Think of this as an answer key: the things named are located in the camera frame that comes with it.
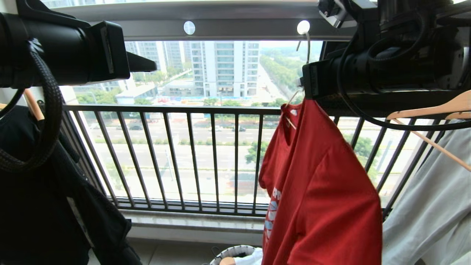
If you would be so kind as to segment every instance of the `black railing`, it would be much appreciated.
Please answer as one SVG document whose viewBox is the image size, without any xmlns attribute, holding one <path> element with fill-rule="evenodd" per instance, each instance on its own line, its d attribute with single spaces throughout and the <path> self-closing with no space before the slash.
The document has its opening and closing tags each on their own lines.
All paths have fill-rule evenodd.
<svg viewBox="0 0 471 265">
<path fill-rule="evenodd" d="M 262 148 L 262 133 L 264 128 L 264 118 L 268 116 L 278 116 L 280 115 L 279 108 L 241 108 L 241 107 L 161 107 L 161 106 L 139 106 L 139 105 L 132 105 L 132 106 L 123 106 L 123 105 L 66 105 L 64 106 L 65 117 L 66 121 L 64 122 L 64 131 L 66 135 L 72 139 L 73 145 L 76 149 L 80 149 L 80 154 L 85 156 L 83 161 L 81 162 L 80 166 L 84 168 L 85 172 L 91 176 L 92 183 L 95 184 L 102 192 L 107 194 L 110 200 L 118 207 L 122 209 L 139 209 L 139 210 L 151 210 L 151 211 L 172 211 L 172 212 L 190 212 L 190 213 L 210 213 L 210 214 L 225 214 L 225 215 L 251 215 L 251 216 L 264 216 L 267 204 L 266 203 L 258 203 L 257 202 L 257 195 L 261 192 L 260 187 L 258 186 L 258 176 L 260 171 L 261 161 L 263 159 L 261 154 Z M 87 117 L 84 120 L 84 115 L 81 113 L 82 111 L 87 112 Z M 126 117 L 124 113 L 137 113 L 134 114 L 132 120 L 137 121 L 139 120 L 142 124 L 142 128 L 144 132 L 144 141 L 146 144 L 146 148 L 149 150 L 149 155 L 151 158 L 151 171 L 155 173 L 154 177 L 157 180 L 159 185 L 159 196 L 152 196 L 149 194 L 148 185 L 146 185 L 145 176 L 143 175 L 143 171 L 141 170 L 141 165 L 139 163 L 139 157 L 135 151 L 135 147 L 133 144 L 133 139 L 131 138 L 130 132 L 128 131 L 128 124 L 126 123 Z M 168 159 L 168 169 L 170 177 L 175 177 L 174 181 L 177 186 L 178 190 L 178 198 L 171 196 L 169 197 L 169 191 L 165 188 L 165 181 L 168 180 L 168 176 L 162 175 L 162 166 L 159 167 L 157 154 L 155 151 L 155 145 L 152 139 L 152 131 L 149 128 L 148 118 L 147 115 L 151 113 L 160 113 L 161 120 L 163 119 L 163 123 L 165 126 L 165 133 L 168 139 L 168 142 L 165 145 L 168 145 L 170 149 L 170 157 Z M 189 135 L 189 147 L 191 150 L 191 164 L 193 165 L 193 170 L 189 170 L 191 173 L 184 173 L 181 175 L 179 170 L 180 165 L 177 163 L 178 155 L 175 150 L 175 146 L 178 144 L 175 142 L 175 139 L 172 136 L 171 130 L 171 119 L 169 118 L 169 114 L 172 113 L 184 113 L 186 117 L 186 125 L 188 127 L 188 135 Z M 210 174 L 214 182 L 214 192 L 204 193 L 204 195 L 211 194 L 215 196 L 214 200 L 208 200 L 207 198 L 203 198 L 203 191 L 204 190 L 212 190 L 210 185 L 208 185 L 208 181 L 205 184 L 202 184 L 202 177 L 200 171 L 198 169 L 197 163 L 197 142 L 195 140 L 195 125 L 192 122 L 192 114 L 196 113 L 203 113 L 209 114 L 209 117 L 206 118 L 210 120 L 211 124 L 211 140 L 207 140 L 206 144 L 212 146 L 212 157 L 205 157 L 206 160 L 213 162 L 213 172 Z M 216 141 L 216 121 L 218 121 L 219 116 L 221 119 L 223 118 L 222 115 L 234 115 L 233 119 L 233 132 L 234 132 L 234 142 L 231 145 L 234 146 L 234 156 L 235 156 L 235 166 L 233 170 L 230 170 L 231 174 L 233 174 L 233 193 L 231 195 L 221 194 L 220 186 L 224 184 L 224 180 L 227 182 L 223 176 L 220 175 L 221 169 L 218 170 L 218 142 Z M 241 179 L 240 173 L 241 169 L 239 168 L 239 152 L 240 149 L 240 133 L 239 129 L 241 129 L 240 119 L 245 115 L 250 115 L 250 117 L 254 117 L 254 121 L 258 118 L 258 127 L 257 129 L 257 140 L 256 146 L 253 148 L 256 150 L 256 156 L 254 158 L 255 161 L 255 168 L 252 172 L 254 174 L 254 178 L 249 180 L 251 185 L 253 185 L 253 193 L 246 194 L 244 196 L 244 200 L 241 201 Z M 332 117 L 333 121 L 336 124 L 341 123 L 341 117 L 334 116 Z M 100 158 L 98 151 L 95 148 L 95 141 L 91 138 L 90 129 L 88 129 L 88 122 L 87 120 L 96 120 L 97 125 L 100 128 L 101 136 L 103 137 L 101 141 L 104 140 L 104 144 L 106 144 L 106 148 L 109 151 L 112 164 L 114 165 L 114 172 L 117 177 L 115 180 L 119 180 L 119 184 L 124 189 L 124 193 L 122 195 L 117 195 L 116 190 L 109 179 L 110 173 L 107 171 L 109 169 L 106 168 L 103 162 L 103 158 Z M 126 172 L 123 170 L 122 164 L 119 161 L 117 156 L 114 143 L 109 135 L 109 128 L 107 128 L 107 122 L 115 122 L 119 121 L 119 125 L 116 128 L 120 128 L 124 135 L 124 142 L 123 144 L 127 145 L 127 150 L 130 154 L 130 160 L 132 161 L 131 167 L 135 170 L 137 175 L 138 184 L 135 183 L 134 187 L 140 186 L 142 189 L 142 196 L 133 196 L 131 192 L 131 188 L 128 184 Z M 411 119 L 409 124 L 414 124 L 416 122 L 415 119 Z M 434 120 L 433 123 L 437 124 L 439 120 Z M 275 124 L 270 124 L 271 130 L 274 129 Z M 365 121 L 364 119 L 360 118 L 357 120 L 350 144 L 352 145 L 353 149 L 355 149 L 359 145 L 359 139 L 361 133 L 365 130 Z M 376 128 L 378 130 L 378 136 L 376 137 L 374 144 L 371 147 L 371 151 L 364 161 L 365 169 L 367 172 L 374 165 L 375 157 L 377 157 L 378 152 L 380 150 L 380 146 L 382 144 L 382 140 L 388 131 L 385 128 Z M 433 133 L 428 133 L 427 136 L 431 137 Z M 404 148 L 404 145 L 409 138 L 409 132 L 403 132 L 402 137 L 397 144 L 392 157 L 389 160 L 384 173 L 382 174 L 380 180 L 377 184 L 377 190 L 381 193 L 388 177 L 391 174 L 394 164 L 398 160 L 401 151 Z M 397 197 L 399 196 L 400 192 L 402 191 L 404 185 L 406 184 L 408 178 L 410 177 L 411 173 L 416 169 L 419 160 L 422 158 L 426 150 L 427 145 L 425 143 L 421 144 L 419 148 L 415 149 L 415 153 L 411 155 L 409 159 L 412 159 L 409 163 L 409 167 L 405 168 L 402 174 L 402 179 L 396 182 L 396 188 L 392 191 L 392 196 L 389 200 L 384 201 L 384 213 L 385 216 L 391 210 L 394 202 L 396 201 Z M 185 196 L 187 193 L 183 190 L 183 184 L 187 184 L 188 181 L 192 178 L 188 178 L 189 174 L 194 174 L 194 184 L 196 194 L 195 196 L 190 196 L 194 199 L 186 199 Z"/>
</svg>

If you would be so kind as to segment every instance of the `red t-shirt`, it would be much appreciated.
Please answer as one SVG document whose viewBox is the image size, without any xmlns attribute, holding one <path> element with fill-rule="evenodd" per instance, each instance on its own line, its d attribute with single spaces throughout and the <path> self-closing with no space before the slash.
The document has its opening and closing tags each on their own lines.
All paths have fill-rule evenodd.
<svg viewBox="0 0 471 265">
<path fill-rule="evenodd" d="M 282 106 L 263 159 L 260 186 L 271 194 L 262 265 L 381 264 L 378 194 L 350 145 L 315 101 Z"/>
</svg>

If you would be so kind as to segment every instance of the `tiled floor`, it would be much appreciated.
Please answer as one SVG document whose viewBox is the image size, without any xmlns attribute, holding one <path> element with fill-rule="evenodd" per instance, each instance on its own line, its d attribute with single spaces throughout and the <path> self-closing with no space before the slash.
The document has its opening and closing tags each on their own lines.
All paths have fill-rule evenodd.
<svg viewBox="0 0 471 265">
<path fill-rule="evenodd" d="M 211 247 L 224 250 L 230 245 L 208 244 L 196 242 L 175 242 L 157 240 L 128 239 L 131 246 L 141 258 L 143 265 L 201 265 L 209 263 L 213 258 Z M 99 265 L 90 251 L 89 265 Z"/>
</svg>

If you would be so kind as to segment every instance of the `metal railing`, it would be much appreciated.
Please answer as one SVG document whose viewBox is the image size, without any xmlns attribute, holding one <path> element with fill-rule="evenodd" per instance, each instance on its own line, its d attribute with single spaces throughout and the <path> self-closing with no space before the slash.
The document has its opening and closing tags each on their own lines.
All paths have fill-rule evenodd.
<svg viewBox="0 0 471 265">
<path fill-rule="evenodd" d="M 263 122 L 264 117 L 271 115 L 280 115 L 279 108 L 241 108 L 241 107 L 157 107 L 157 106 L 123 106 L 123 105 L 65 105 L 65 122 L 64 122 L 64 131 L 67 136 L 72 140 L 73 145 L 76 149 L 80 150 L 80 154 L 83 157 L 83 161 L 80 166 L 84 171 L 90 176 L 91 182 L 97 186 L 103 193 L 107 194 L 110 200 L 120 209 L 138 209 L 138 210 L 150 210 L 150 211 L 170 211 L 170 212 L 188 212 L 188 213 L 208 213 L 208 214 L 223 214 L 223 215 L 249 215 L 249 216 L 264 216 L 267 210 L 267 204 L 257 202 L 257 193 L 260 191 L 258 186 L 258 176 L 261 165 L 261 146 L 262 146 L 262 131 L 263 131 Z M 95 148 L 95 142 L 90 136 L 88 125 L 84 121 L 84 112 L 91 112 L 94 114 L 94 118 L 98 123 L 98 126 L 101 130 L 101 135 L 103 136 L 104 143 L 106 144 L 107 149 L 109 150 L 111 160 L 116 168 L 117 175 L 119 180 L 122 183 L 124 192 L 126 196 L 117 196 L 114 192 L 113 186 L 108 179 L 106 172 L 106 167 L 103 163 L 103 159 L 100 159 L 98 151 Z M 133 168 L 136 171 L 136 175 L 140 184 L 140 187 L 143 191 L 143 197 L 133 197 L 130 191 L 130 186 L 128 185 L 126 174 L 122 170 L 122 165 L 116 155 L 115 146 L 112 143 L 112 140 L 107 130 L 107 125 L 103 119 L 103 112 L 112 112 L 113 115 L 119 120 L 119 127 L 122 130 L 124 135 L 125 144 L 127 144 L 127 149 L 129 150 L 130 158 L 132 160 Z M 123 113 L 138 113 L 138 120 L 142 123 L 142 130 L 145 135 L 145 144 L 149 150 L 149 154 L 152 160 L 152 168 L 155 173 L 155 178 L 159 185 L 160 198 L 152 198 L 148 193 L 148 188 L 146 186 L 144 176 L 139 165 L 139 158 L 136 155 L 135 148 L 128 131 L 126 124 L 126 119 Z M 149 124 L 147 121 L 146 114 L 149 113 L 161 113 L 165 125 L 165 134 L 168 138 L 168 147 L 170 149 L 170 158 L 169 158 L 169 168 L 173 169 L 173 174 L 175 176 L 175 182 L 178 188 L 179 199 L 168 198 L 166 196 L 166 189 L 164 185 L 164 179 L 161 174 L 161 169 L 159 168 L 159 163 L 157 155 L 154 149 L 154 142 L 151 135 L 151 130 L 149 129 Z M 193 174 L 194 182 L 196 185 L 196 196 L 197 199 L 185 199 L 184 192 L 182 190 L 182 177 L 179 171 L 179 165 L 177 163 L 178 155 L 175 151 L 175 139 L 172 137 L 171 123 L 169 119 L 170 113 L 183 113 L 186 114 L 188 134 L 189 134 L 189 146 L 191 149 L 191 163 L 193 164 Z M 194 125 L 192 123 L 192 114 L 203 113 L 209 115 L 211 123 L 211 145 L 212 145 L 212 161 L 214 163 L 213 170 L 213 179 L 214 179 L 214 188 L 215 188 L 215 200 L 208 201 L 202 199 L 202 189 L 201 189 L 201 179 L 199 177 L 200 171 L 198 170 L 197 163 L 197 153 L 196 153 L 196 141 L 194 133 Z M 218 156 L 217 156 L 217 142 L 216 142 L 216 115 L 234 115 L 234 156 L 235 156 L 235 167 L 234 167 L 234 198 L 233 200 L 226 201 L 227 199 L 221 199 L 221 193 L 219 190 L 221 178 L 218 171 Z M 239 149 L 240 149 L 240 137 L 239 137 L 239 127 L 240 127 L 240 117 L 244 115 L 258 116 L 258 128 L 257 128 L 257 141 L 256 141 L 256 158 L 255 158 L 255 177 L 253 179 L 253 193 L 250 195 L 250 202 L 244 200 L 241 202 L 238 194 L 239 190 Z M 339 116 L 333 117 L 333 122 L 338 124 L 340 121 Z M 439 120 L 433 120 L 433 124 L 438 124 Z M 354 133 L 350 140 L 350 144 L 353 149 L 357 146 L 358 139 L 364 128 L 364 119 L 360 118 L 357 121 Z M 409 124 L 415 124 L 416 119 L 410 119 Z M 378 136 L 374 141 L 374 145 L 371 148 L 371 152 L 365 162 L 365 170 L 369 172 L 374 164 L 374 159 L 378 154 L 380 146 L 382 144 L 383 138 L 388 130 L 385 128 L 379 129 Z M 409 132 L 402 132 L 402 137 L 398 142 L 390 161 L 384 170 L 380 180 L 377 184 L 378 192 L 381 192 L 388 177 L 391 174 L 394 164 L 396 163 L 401 151 L 404 148 L 404 145 L 409 138 Z M 427 137 L 435 136 L 435 141 L 438 141 L 443 133 L 429 132 L 426 134 Z M 390 210 L 392 209 L 394 202 L 399 197 L 402 189 L 404 188 L 407 180 L 411 174 L 418 168 L 419 162 L 423 160 L 425 156 L 425 151 L 427 149 L 427 144 L 422 142 L 414 150 L 414 153 L 409 159 L 408 166 L 403 170 L 403 173 L 400 176 L 400 180 L 397 182 L 396 187 L 390 196 L 387 204 L 383 208 L 384 216 L 386 217 Z"/>
</svg>

